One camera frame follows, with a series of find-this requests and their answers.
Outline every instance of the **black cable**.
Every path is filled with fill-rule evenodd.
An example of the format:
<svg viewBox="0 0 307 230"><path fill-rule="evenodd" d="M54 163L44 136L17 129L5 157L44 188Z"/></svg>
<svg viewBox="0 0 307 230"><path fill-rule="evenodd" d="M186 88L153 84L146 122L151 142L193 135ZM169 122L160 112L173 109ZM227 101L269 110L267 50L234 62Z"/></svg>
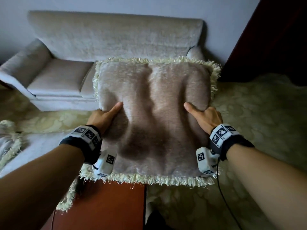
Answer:
<svg viewBox="0 0 307 230"><path fill-rule="evenodd" d="M235 215L232 213L230 207L228 206L228 204L227 204L227 202L226 202L226 199L224 198L224 195L223 195L222 190L221 190L221 188L220 188L220 182L219 182L219 162L220 162L220 159L218 159L217 167L216 167L216 172L217 172L217 177L216 177L216 178L217 178L217 185L218 185L218 187L219 187L219 190L220 190L220 193L221 193L221 195L222 195L222 198L223 198L223 200L224 200L224 202L225 202L225 204L226 204L226 207L228 208L230 214L232 215L233 219L234 219L235 222L237 223L238 228L239 228L240 230L243 230L242 227L241 227L241 225L240 225L240 223L239 223L239 221L237 220L237 218L235 217Z"/></svg>

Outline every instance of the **person's right hand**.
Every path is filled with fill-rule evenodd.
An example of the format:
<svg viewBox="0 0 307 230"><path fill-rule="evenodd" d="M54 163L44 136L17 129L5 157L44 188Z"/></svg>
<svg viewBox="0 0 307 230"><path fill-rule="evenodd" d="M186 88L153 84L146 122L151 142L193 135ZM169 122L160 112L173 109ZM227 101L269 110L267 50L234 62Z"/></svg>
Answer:
<svg viewBox="0 0 307 230"><path fill-rule="evenodd" d="M214 107L208 107L204 112L196 110L190 103L183 104L187 112L194 116L200 127L209 135L213 128L223 123L222 115Z"/></svg>

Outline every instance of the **wooden table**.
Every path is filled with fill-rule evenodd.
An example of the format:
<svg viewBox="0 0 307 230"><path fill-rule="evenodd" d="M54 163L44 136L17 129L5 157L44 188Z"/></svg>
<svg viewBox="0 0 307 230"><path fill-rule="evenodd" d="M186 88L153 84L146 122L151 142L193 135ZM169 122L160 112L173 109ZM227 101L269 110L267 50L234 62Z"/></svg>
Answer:
<svg viewBox="0 0 307 230"><path fill-rule="evenodd" d="M54 212L42 230L143 229L146 186L86 182L67 213Z"/></svg>

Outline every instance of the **sofa armrest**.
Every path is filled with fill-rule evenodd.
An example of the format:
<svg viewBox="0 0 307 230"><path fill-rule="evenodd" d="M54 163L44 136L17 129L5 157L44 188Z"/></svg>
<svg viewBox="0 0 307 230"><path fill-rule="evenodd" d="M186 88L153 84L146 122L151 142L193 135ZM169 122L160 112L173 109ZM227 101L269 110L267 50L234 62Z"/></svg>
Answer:
<svg viewBox="0 0 307 230"><path fill-rule="evenodd" d="M187 54L187 57L189 59L198 59L198 60L205 60L205 57L203 53L201 52L201 47L200 46L194 46L192 47Z"/></svg>
<svg viewBox="0 0 307 230"><path fill-rule="evenodd" d="M27 87L50 61L51 53L38 39L0 66L0 80L13 85L29 99L36 99Z"/></svg>

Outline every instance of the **white sofa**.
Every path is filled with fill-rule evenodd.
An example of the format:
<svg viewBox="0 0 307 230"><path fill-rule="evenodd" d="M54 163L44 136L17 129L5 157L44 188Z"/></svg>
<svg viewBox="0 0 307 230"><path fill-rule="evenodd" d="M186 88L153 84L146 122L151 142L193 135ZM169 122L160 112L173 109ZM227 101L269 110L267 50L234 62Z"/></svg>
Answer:
<svg viewBox="0 0 307 230"><path fill-rule="evenodd" d="M0 67L41 111L94 110L95 61L111 57L203 59L203 21L144 15L30 11L36 39Z"/></svg>

